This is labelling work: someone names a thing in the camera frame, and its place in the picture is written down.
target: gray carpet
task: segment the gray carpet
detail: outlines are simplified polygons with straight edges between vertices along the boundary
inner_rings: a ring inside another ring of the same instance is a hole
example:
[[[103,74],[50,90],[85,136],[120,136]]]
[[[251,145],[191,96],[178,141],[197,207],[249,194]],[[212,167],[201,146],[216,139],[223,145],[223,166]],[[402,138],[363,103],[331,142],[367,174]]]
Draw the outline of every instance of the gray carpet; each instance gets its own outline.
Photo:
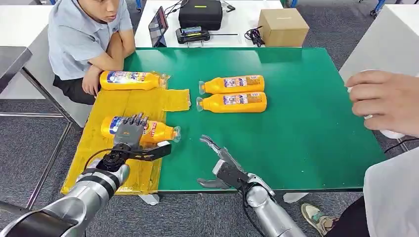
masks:
[[[134,0],[127,0],[131,20],[138,26],[141,13]],[[369,11],[375,0],[358,4],[357,0],[300,0],[298,10],[310,26],[304,46],[325,47],[337,68],[340,68],[353,50],[372,19]],[[2,111],[51,112],[54,108],[44,101],[0,101]],[[16,205],[25,205],[46,160],[52,153],[55,141],[65,126],[63,119],[0,118],[0,199]],[[62,195],[59,190],[76,150],[81,133],[72,129],[53,166],[35,208],[45,206]],[[376,134],[383,149],[395,141]],[[418,143],[407,144],[409,148]],[[396,148],[388,157],[400,154]],[[299,224],[309,237],[318,233],[300,214],[300,204],[309,202],[327,214],[338,216],[361,193],[314,193],[298,203],[278,202]],[[14,216],[0,212],[0,228]],[[259,236],[241,209],[238,194],[214,195],[164,195],[161,203],[150,206],[139,197],[114,197],[101,210],[87,230],[90,237],[256,237]]]

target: man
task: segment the man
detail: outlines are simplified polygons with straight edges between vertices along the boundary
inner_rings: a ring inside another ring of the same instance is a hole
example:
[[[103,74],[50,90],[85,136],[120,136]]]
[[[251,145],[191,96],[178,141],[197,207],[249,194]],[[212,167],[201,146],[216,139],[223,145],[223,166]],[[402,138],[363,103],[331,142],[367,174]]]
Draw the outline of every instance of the man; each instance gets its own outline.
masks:
[[[345,84],[352,111],[366,119],[371,130],[390,130],[419,136],[419,78],[365,71]],[[303,204],[304,218],[326,237],[418,237],[419,149],[373,165],[365,173],[364,197],[341,215],[326,216]]]
[[[102,71],[121,71],[135,51],[125,0],[59,0],[48,25],[53,85],[76,103],[93,105]]]

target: black case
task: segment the black case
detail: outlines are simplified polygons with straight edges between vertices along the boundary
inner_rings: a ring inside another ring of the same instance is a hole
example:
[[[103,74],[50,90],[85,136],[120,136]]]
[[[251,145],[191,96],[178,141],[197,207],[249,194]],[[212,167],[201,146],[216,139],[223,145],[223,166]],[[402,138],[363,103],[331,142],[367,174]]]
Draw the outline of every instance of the black case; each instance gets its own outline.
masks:
[[[222,7],[217,0],[183,0],[185,5],[179,10],[181,28],[200,26],[208,31],[216,31],[221,27]]]

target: yellow mat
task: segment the yellow mat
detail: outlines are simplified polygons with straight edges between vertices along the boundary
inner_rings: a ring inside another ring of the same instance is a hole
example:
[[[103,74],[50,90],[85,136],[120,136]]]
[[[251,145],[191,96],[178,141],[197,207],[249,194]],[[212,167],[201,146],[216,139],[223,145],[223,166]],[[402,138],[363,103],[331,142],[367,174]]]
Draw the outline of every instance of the yellow mat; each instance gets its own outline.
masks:
[[[189,89],[165,90],[101,90],[90,112],[89,119],[83,130],[82,138],[77,146],[76,154],[64,185],[63,194],[67,194],[76,183],[78,175],[83,171],[87,159],[95,152],[113,147],[113,139],[102,136],[100,127],[107,116],[132,116],[143,112],[149,120],[165,122],[165,111],[184,111],[190,106]],[[150,194],[157,191],[160,169],[163,159],[155,161],[128,160],[130,174],[116,195]]]

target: bottle label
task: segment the bottle label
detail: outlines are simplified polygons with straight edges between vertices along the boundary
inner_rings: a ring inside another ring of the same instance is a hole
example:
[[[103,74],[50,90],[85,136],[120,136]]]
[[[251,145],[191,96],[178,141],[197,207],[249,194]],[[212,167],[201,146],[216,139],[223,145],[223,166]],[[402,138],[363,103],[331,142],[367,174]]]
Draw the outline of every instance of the bottle label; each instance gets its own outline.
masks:
[[[260,79],[257,77],[257,75],[224,79],[224,87],[259,85],[260,83]]]
[[[250,104],[262,102],[260,93],[224,95],[224,105]]]
[[[117,133],[118,127],[122,122],[123,117],[115,116],[114,119],[112,119],[111,125],[109,126],[109,133],[112,135],[115,135]]]
[[[140,72],[109,72],[107,82],[108,83],[136,83],[145,80],[147,73]]]
[[[156,122],[148,122],[147,125],[144,128],[143,135],[145,135],[147,133],[150,133],[150,136],[154,137],[154,134],[156,133],[156,127],[157,127]]]
[[[111,133],[112,135],[115,135],[117,133],[118,127],[121,124],[123,118],[124,117],[121,116],[115,116],[114,119],[112,119],[111,125],[109,126],[109,133]],[[151,132],[150,136],[154,137],[154,134],[156,133],[156,127],[156,122],[148,122],[145,125],[143,135]]]

